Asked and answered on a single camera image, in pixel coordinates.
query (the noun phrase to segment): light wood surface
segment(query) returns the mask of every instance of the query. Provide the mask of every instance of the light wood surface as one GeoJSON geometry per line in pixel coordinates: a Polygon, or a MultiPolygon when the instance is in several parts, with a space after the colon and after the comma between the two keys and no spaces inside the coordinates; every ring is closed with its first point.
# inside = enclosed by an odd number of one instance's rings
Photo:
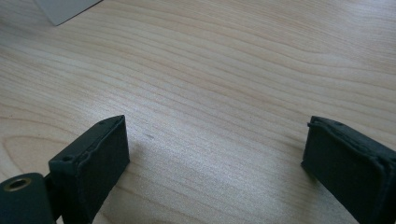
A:
{"type": "Polygon", "coordinates": [[[0,181],[124,114],[94,223],[357,223],[301,168],[310,116],[396,149],[396,1],[0,0],[0,181]]]}

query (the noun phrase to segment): wooden table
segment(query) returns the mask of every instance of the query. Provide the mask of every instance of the wooden table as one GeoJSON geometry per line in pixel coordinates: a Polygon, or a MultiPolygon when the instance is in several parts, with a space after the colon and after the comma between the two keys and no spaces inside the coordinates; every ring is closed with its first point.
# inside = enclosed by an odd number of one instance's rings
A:
{"type": "Polygon", "coordinates": [[[356,223],[300,162],[312,115],[396,148],[396,2],[0,1],[0,181],[124,114],[95,223],[356,223]]]}

